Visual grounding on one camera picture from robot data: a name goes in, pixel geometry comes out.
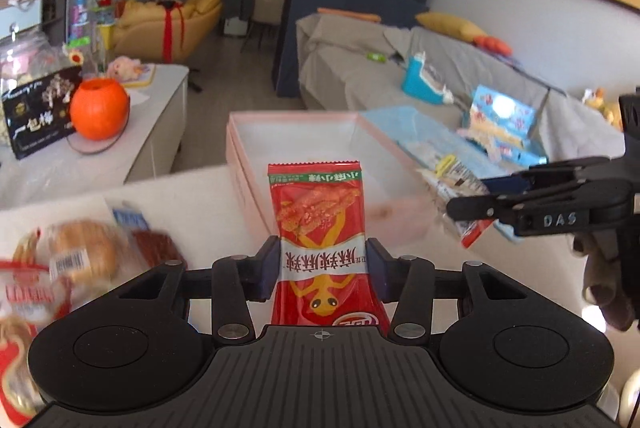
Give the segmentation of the white red snack packet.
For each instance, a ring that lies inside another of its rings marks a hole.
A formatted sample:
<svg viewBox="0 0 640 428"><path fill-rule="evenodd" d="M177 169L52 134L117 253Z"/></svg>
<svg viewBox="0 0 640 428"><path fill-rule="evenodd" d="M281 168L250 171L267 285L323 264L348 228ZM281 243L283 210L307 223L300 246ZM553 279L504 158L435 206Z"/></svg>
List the white red snack packet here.
<svg viewBox="0 0 640 428"><path fill-rule="evenodd" d="M427 155L422 164L419 174L442 213L442 223L464 248L471 247L492 226L492 220L455 222L447 216L446 205L455 197L486 195L488 189L454 154Z"/></svg>

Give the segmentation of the clear blue cake packet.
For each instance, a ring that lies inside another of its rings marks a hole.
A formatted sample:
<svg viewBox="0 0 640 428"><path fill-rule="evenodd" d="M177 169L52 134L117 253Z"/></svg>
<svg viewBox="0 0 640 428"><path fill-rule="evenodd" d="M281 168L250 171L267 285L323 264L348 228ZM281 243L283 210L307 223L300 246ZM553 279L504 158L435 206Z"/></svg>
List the clear blue cake packet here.
<svg viewBox="0 0 640 428"><path fill-rule="evenodd" d="M144 214L126 204L111 206L116 223L128 232L134 246L148 268L166 262L180 262L185 268L186 259L171 236L163 231L153 230Z"/></svg>

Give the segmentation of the red spicy strip packet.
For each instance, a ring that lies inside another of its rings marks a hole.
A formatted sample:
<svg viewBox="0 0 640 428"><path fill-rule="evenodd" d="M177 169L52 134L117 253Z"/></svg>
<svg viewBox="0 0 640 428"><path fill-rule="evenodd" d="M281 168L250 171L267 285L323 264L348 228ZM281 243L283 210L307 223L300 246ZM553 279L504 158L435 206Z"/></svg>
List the red spicy strip packet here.
<svg viewBox="0 0 640 428"><path fill-rule="evenodd" d="M271 323L390 326L366 258L360 162L268 166L280 249Z"/></svg>

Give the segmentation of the cartoon printed blue card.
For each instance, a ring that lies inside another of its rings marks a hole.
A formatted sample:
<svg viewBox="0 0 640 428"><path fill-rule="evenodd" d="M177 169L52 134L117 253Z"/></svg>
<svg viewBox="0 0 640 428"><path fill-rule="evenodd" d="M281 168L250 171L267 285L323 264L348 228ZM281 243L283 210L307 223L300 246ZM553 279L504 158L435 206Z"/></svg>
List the cartoon printed blue card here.
<svg viewBox="0 0 640 428"><path fill-rule="evenodd" d="M548 162L542 146L532 138L536 110L494 89L478 86L459 136L484 151L492 162L521 167Z"/></svg>

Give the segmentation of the cream table cloth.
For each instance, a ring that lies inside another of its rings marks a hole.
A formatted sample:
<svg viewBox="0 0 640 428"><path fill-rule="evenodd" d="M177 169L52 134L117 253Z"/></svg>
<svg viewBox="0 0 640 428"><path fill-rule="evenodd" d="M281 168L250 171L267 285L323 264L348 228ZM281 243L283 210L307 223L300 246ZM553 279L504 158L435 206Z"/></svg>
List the cream table cloth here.
<svg viewBox="0 0 640 428"><path fill-rule="evenodd" d="M3 202L2 258L10 258L20 238L38 226L77 218L111 219L111 204L141 211L153 229L172 237L191 268L208 268L225 256L253 255L266 234L245 220L232 179L228 167L218 166L23 207ZM582 298L584 262L570 253L570 240L565 236L512 243L489 229L465 249L434 224L418 240L390 243L386 248L395 257L425 258L446 270L458 270L465 261L481 261L575 314L586 307Z"/></svg>

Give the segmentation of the light blue flat carton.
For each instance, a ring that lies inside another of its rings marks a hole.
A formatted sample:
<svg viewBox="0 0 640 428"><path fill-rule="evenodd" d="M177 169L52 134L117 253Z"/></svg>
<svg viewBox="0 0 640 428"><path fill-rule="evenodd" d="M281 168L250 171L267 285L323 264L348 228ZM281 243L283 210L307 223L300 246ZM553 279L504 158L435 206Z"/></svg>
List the light blue flat carton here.
<svg viewBox="0 0 640 428"><path fill-rule="evenodd" d="M399 145L429 143L440 154L456 155L481 178L504 174L504 169L477 146L414 107L381 107L365 110L360 115Z"/></svg>

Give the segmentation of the blue toy machine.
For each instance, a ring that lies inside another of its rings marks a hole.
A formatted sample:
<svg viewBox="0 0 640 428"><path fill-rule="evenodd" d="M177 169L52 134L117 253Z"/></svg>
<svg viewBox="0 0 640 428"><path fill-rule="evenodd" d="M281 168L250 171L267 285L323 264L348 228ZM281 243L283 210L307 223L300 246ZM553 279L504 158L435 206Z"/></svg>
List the blue toy machine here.
<svg viewBox="0 0 640 428"><path fill-rule="evenodd" d="M454 95L446 87L425 52L409 58L401 89L408 96L432 105L454 104Z"/></svg>

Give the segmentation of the wrapped bread bun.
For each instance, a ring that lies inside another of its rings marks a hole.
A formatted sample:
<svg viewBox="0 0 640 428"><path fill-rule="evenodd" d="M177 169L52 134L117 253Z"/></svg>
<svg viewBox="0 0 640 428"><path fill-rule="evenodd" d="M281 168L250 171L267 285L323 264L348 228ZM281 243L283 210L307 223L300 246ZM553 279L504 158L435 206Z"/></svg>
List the wrapped bread bun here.
<svg viewBox="0 0 640 428"><path fill-rule="evenodd" d="M17 243L13 262L39 264L52 281L75 286L111 283L130 254L126 234L111 224L78 219L35 229Z"/></svg>

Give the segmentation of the yellow cushion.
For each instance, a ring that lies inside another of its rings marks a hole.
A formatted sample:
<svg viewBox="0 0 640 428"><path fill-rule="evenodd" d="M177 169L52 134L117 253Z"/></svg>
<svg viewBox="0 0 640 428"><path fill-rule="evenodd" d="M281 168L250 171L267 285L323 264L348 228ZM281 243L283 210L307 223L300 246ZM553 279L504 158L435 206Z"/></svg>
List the yellow cushion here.
<svg viewBox="0 0 640 428"><path fill-rule="evenodd" d="M423 12L416 14L416 21L424 28L460 41L472 44L478 37L486 37L487 32L477 24L449 13Z"/></svg>

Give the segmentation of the grey covered sofa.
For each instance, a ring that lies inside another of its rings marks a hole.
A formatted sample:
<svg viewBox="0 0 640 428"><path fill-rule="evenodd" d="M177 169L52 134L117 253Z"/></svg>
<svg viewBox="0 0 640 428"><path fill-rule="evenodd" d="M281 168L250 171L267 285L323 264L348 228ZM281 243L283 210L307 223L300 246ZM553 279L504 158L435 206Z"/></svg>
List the grey covered sofa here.
<svg viewBox="0 0 640 428"><path fill-rule="evenodd" d="M298 80L303 100L325 110L412 106L450 129L462 124L478 86L495 89L536 110L533 137L552 162L589 156L618 157L623 133L574 96L514 70L470 44L423 27L412 29L311 14L296 23ZM386 63L367 59L382 53ZM454 95L432 105L402 91L409 58L425 52Z"/></svg>

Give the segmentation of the large red snack bag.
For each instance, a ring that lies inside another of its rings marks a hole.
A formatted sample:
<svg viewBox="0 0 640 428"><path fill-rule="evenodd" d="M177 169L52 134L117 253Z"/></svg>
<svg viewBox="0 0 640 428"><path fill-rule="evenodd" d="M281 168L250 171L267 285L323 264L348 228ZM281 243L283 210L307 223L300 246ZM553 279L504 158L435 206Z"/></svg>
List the large red snack bag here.
<svg viewBox="0 0 640 428"><path fill-rule="evenodd" d="M28 368L35 336L70 312L70 285L52 280L49 268L1 263L1 406L11 424L24 426L42 408Z"/></svg>

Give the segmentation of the orange pumpkin bucket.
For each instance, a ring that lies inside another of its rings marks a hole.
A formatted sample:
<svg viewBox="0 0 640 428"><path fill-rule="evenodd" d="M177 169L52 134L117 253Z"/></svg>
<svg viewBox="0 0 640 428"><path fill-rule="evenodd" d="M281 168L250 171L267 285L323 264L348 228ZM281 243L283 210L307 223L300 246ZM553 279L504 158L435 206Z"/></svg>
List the orange pumpkin bucket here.
<svg viewBox="0 0 640 428"><path fill-rule="evenodd" d="M85 139L103 141L118 136L129 117L130 99L112 78L84 80L70 101L70 120Z"/></svg>

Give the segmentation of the pink plush toy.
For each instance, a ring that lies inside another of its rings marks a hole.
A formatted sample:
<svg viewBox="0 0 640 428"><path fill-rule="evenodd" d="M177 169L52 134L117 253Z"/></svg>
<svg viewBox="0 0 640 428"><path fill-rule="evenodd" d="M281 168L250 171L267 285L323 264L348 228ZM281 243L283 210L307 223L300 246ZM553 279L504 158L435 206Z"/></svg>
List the pink plush toy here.
<svg viewBox="0 0 640 428"><path fill-rule="evenodd" d="M108 64L106 74L119 82L129 82L138 80L143 72L144 67L139 60L119 56Z"/></svg>

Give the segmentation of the black plum snack box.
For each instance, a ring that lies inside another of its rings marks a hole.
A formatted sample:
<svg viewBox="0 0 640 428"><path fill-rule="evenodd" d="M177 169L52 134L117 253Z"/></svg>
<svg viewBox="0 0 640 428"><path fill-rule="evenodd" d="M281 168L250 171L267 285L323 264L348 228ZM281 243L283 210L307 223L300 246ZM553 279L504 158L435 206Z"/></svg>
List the black plum snack box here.
<svg viewBox="0 0 640 428"><path fill-rule="evenodd" d="M81 67L70 66L2 96L10 147L17 160L75 132L70 120L70 102L81 81Z"/></svg>

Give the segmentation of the white tv cabinet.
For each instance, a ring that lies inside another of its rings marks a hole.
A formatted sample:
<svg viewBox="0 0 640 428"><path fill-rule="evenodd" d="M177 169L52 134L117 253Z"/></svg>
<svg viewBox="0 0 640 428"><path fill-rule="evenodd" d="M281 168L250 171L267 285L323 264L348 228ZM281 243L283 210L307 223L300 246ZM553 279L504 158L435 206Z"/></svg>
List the white tv cabinet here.
<svg viewBox="0 0 640 428"><path fill-rule="evenodd" d="M42 0L1 0L1 38L37 27L42 21Z"/></svg>

